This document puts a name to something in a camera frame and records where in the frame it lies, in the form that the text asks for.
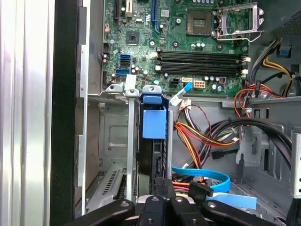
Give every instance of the motherboard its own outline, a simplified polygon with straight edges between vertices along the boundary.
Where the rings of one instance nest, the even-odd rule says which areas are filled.
[[[217,40],[218,9],[249,0],[105,0],[103,88],[160,85],[176,93],[235,95],[246,83],[247,40]],[[250,11],[229,12],[230,32],[249,29]]]

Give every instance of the green circuit board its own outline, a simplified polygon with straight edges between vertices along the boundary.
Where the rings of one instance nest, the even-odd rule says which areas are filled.
[[[158,84],[162,87],[164,93],[176,93],[182,89],[182,78],[192,78],[193,81],[206,81],[203,89],[192,89],[192,94],[219,94],[219,95],[235,95],[241,89],[241,76],[225,76],[220,71],[220,77],[226,78],[220,83],[215,77],[213,81],[205,80],[205,76],[201,74],[190,74],[189,71],[181,74],[172,74],[164,76],[164,73],[155,71],[156,65],[156,48],[161,47],[166,51],[188,51],[192,53],[217,53],[217,54],[233,54],[247,55],[247,41],[217,41],[214,38],[214,10],[219,7],[217,0],[212,3],[196,3],[193,0],[156,0],[157,1],[157,28],[152,23],[152,1],[154,0],[132,0],[133,10],[132,17],[126,14],[120,14],[118,20],[114,20],[114,9],[116,0],[105,0],[105,32],[104,42],[109,44],[109,63],[103,64],[105,72],[103,87],[105,88],[110,82],[125,82],[126,76],[119,77],[116,75],[116,69],[129,69],[132,73],[132,65],[139,70],[135,72],[137,75],[136,88],[142,90],[145,85]],[[224,0],[224,6],[235,5],[236,0]],[[195,26],[203,28],[203,20],[197,19],[200,12],[207,12],[211,15],[211,26],[205,31],[205,35],[188,34],[188,24],[195,23]],[[228,31],[247,30],[249,28],[250,12],[239,11],[235,14],[229,14],[227,20]],[[135,35],[135,39],[131,40],[131,35]],[[198,48],[197,44],[202,43],[205,47]],[[121,65],[119,62],[120,54],[131,56],[129,65]],[[170,86],[170,81],[178,79],[178,86]]]

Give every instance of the cpu socket lever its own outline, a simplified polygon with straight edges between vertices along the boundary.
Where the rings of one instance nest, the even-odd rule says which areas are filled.
[[[252,28],[251,30],[236,30],[233,33],[228,32],[227,30],[227,18],[230,11],[241,11],[249,9],[251,13],[252,18]],[[259,31],[260,25],[264,22],[264,18],[260,18],[264,14],[264,11],[261,8],[257,7],[257,2],[249,3],[249,4],[243,4],[243,5],[236,5],[236,6],[229,6],[229,7],[222,7],[217,8],[217,18],[219,20],[219,26],[216,30],[216,39],[219,41],[230,41],[230,40],[248,40],[248,42],[253,42],[256,39],[261,37],[261,33],[263,31]],[[258,33],[258,36],[252,40],[250,40],[248,37],[237,37],[238,35],[246,35],[251,33]]]

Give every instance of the black plastic clip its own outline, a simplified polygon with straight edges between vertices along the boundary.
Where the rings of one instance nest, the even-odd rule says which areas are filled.
[[[259,96],[260,86],[261,86],[261,81],[257,80],[256,81],[256,87],[255,87],[255,98],[257,98]]]
[[[228,118],[228,121],[230,123],[230,126],[232,127],[232,119],[230,117]]]

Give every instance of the capacitor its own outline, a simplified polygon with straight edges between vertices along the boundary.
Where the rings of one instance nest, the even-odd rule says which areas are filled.
[[[121,15],[122,16],[126,15],[126,8],[124,8],[124,7],[121,8]]]
[[[175,23],[176,23],[177,25],[180,25],[181,19],[180,19],[180,18],[176,19],[176,20],[175,20]]]
[[[163,31],[163,28],[164,28],[164,25],[163,25],[163,24],[160,24],[160,26],[159,26],[159,31],[160,31],[160,32]]]

